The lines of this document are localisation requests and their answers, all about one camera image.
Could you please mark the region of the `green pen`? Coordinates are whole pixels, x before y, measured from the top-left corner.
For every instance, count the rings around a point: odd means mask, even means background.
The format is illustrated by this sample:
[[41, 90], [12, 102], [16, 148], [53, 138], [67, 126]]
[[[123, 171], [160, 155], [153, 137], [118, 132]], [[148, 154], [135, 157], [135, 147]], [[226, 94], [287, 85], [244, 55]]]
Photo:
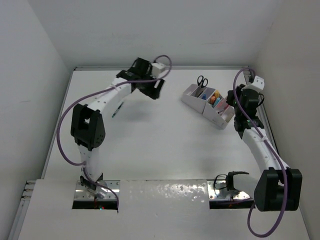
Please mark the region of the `green pen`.
[[116, 115], [117, 115], [117, 113], [120, 111], [120, 109], [122, 108], [122, 106], [123, 106], [123, 104], [124, 104], [125, 102], [123, 101], [118, 107], [117, 107], [117, 109], [114, 111], [114, 113], [112, 114], [112, 118], [114, 118]]

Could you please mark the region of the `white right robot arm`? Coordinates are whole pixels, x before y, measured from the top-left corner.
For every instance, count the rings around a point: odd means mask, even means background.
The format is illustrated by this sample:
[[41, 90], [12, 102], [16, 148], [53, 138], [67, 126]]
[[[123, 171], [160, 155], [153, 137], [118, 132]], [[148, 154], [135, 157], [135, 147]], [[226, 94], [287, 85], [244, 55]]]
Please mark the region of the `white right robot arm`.
[[226, 176], [228, 191], [244, 191], [259, 211], [274, 212], [282, 208], [286, 200], [286, 211], [298, 209], [302, 173], [290, 168], [282, 159], [275, 157], [262, 121], [257, 116], [260, 92], [240, 84], [228, 91], [227, 103], [234, 108], [234, 128], [241, 140], [249, 147], [261, 171], [259, 179], [246, 171], [231, 171]]

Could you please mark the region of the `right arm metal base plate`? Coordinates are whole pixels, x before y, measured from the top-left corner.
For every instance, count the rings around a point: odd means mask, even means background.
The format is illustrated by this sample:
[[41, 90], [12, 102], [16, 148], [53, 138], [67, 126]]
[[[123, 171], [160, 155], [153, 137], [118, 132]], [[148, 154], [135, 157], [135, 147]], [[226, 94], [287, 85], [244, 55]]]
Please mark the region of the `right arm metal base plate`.
[[226, 181], [222, 179], [207, 181], [207, 193], [210, 201], [244, 201], [251, 197], [244, 191], [227, 190]]

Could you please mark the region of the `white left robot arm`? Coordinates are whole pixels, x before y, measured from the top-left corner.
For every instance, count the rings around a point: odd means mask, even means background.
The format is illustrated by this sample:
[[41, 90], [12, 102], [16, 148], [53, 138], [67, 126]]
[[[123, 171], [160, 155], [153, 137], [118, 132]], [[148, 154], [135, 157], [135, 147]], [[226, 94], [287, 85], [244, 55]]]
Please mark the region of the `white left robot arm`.
[[70, 134], [80, 152], [82, 175], [80, 182], [90, 192], [96, 193], [102, 183], [99, 147], [106, 137], [104, 120], [110, 112], [118, 110], [125, 97], [139, 90], [156, 100], [160, 96], [163, 79], [158, 79], [166, 69], [165, 64], [149, 62], [138, 57], [128, 70], [121, 70], [109, 85], [109, 91], [100, 93], [89, 104], [78, 103], [72, 112]]

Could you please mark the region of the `black handled scissors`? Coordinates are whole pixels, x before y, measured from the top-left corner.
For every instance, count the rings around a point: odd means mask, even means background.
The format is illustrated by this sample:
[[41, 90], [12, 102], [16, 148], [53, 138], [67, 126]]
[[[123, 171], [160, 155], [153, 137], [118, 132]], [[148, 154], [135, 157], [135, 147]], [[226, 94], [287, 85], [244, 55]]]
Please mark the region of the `black handled scissors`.
[[203, 75], [200, 75], [197, 78], [197, 90], [195, 92], [195, 96], [198, 98], [202, 92], [204, 91], [204, 88], [208, 85], [208, 79], [205, 78]]

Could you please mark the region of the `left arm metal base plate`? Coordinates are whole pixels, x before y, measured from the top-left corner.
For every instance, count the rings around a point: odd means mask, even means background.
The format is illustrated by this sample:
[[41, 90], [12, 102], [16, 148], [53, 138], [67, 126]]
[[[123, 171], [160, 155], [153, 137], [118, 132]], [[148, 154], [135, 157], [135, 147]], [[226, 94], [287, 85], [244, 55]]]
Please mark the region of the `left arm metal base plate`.
[[[119, 180], [103, 180], [100, 184], [111, 189], [117, 196], [120, 195]], [[105, 187], [97, 186], [96, 190], [92, 190], [78, 180], [73, 199], [75, 201], [93, 201], [94, 197], [96, 197], [98, 200], [102, 201], [116, 201], [115, 195]]]

